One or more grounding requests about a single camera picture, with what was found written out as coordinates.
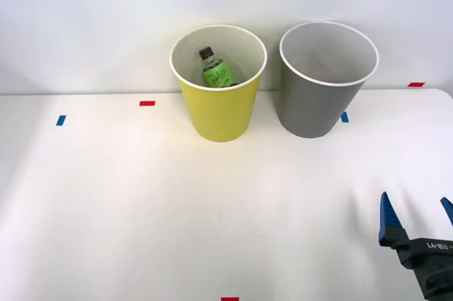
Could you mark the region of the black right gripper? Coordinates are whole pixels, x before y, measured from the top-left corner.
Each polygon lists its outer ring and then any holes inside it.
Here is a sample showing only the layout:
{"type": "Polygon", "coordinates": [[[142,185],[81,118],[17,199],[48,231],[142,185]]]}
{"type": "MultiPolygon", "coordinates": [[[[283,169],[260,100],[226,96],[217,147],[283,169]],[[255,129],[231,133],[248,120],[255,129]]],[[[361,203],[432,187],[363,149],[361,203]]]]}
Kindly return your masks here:
{"type": "MultiPolygon", "coordinates": [[[[453,203],[446,197],[440,202],[453,225],[453,203]]],[[[379,210],[379,245],[397,251],[402,266],[414,272],[425,300],[452,300],[452,241],[409,240],[386,192],[379,210]]]]}

